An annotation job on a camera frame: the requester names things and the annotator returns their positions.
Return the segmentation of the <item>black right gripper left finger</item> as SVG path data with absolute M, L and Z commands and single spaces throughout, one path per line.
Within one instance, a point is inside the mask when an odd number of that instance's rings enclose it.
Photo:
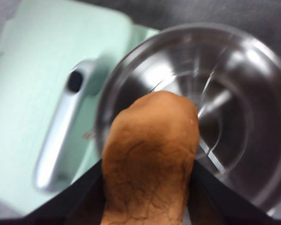
M 105 197 L 99 160 L 70 187 L 17 220 L 18 225 L 99 225 Z

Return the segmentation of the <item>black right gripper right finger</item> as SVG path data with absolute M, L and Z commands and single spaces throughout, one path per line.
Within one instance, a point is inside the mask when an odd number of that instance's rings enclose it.
M 280 220 L 222 184 L 195 161 L 190 181 L 188 210 L 192 225 L 279 225 Z

